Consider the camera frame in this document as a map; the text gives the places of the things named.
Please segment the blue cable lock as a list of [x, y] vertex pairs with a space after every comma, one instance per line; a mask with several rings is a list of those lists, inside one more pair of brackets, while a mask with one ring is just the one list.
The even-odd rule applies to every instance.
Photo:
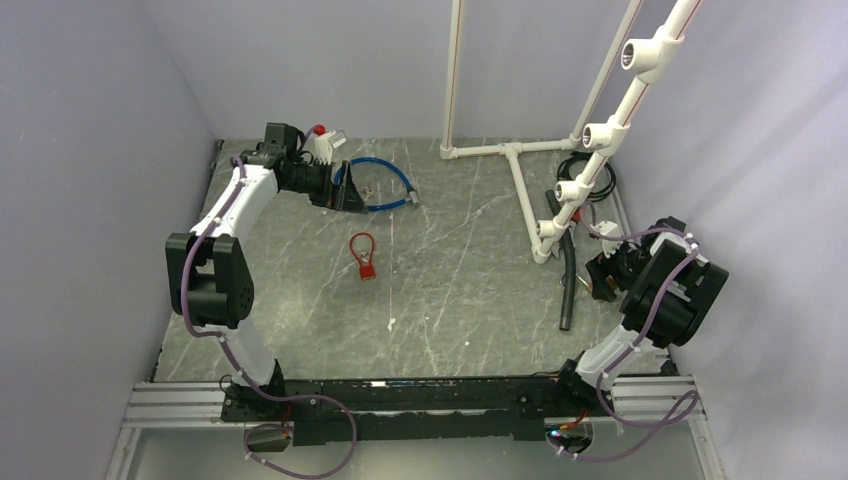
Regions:
[[421, 206], [420, 194], [411, 178], [395, 162], [374, 156], [348, 160], [352, 163], [353, 181], [360, 190], [370, 186], [375, 194], [364, 198], [368, 214], [389, 212], [404, 207]]

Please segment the red cable lock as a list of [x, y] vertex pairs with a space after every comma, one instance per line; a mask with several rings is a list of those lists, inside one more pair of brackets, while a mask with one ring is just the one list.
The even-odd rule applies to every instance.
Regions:
[[374, 280], [377, 276], [373, 264], [376, 251], [374, 236], [368, 232], [357, 232], [349, 239], [348, 248], [357, 264], [360, 279], [362, 281]]

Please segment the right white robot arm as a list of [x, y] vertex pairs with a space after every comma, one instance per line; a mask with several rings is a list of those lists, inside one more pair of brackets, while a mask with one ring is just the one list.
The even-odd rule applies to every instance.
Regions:
[[602, 251], [586, 269], [596, 299], [618, 301], [620, 323], [597, 345], [568, 360], [551, 388], [557, 411], [574, 415], [609, 390], [636, 359], [692, 339], [729, 273], [708, 260], [685, 222], [657, 220], [626, 235], [614, 222], [588, 227]]

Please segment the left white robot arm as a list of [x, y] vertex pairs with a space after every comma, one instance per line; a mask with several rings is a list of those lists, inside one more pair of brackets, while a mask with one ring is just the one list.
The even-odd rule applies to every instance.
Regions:
[[221, 347], [235, 383], [250, 389], [248, 407], [264, 420], [285, 411], [288, 394], [278, 361], [249, 318], [255, 287], [243, 241], [280, 192], [305, 195], [327, 210], [366, 213], [349, 162], [334, 159], [345, 141], [343, 131], [320, 124], [302, 131], [268, 123], [254, 148], [230, 158], [231, 177], [211, 210], [165, 242], [174, 312], [192, 337]]

